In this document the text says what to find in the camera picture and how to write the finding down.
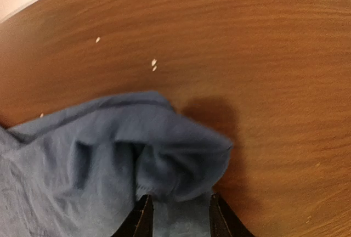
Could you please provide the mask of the dark blue polo shirt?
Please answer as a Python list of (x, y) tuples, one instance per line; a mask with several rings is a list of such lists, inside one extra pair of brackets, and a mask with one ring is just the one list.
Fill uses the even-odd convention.
[(225, 136), (159, 93), (103, 97), (1, 129), (1, 236), (111, 236), (145, 194), (154, 236), (209, 236)]

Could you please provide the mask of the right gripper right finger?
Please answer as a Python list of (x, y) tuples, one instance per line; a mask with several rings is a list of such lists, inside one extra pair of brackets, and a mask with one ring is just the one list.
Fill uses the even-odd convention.
[(213, 237), (254, 237), (218, 193), (210, 200), (210, 233)]

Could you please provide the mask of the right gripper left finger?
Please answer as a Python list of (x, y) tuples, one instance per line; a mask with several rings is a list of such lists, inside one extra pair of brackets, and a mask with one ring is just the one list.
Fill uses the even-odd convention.
[(143, 195), (112, 237), (152, 237), (154, 206), (151, 195)]

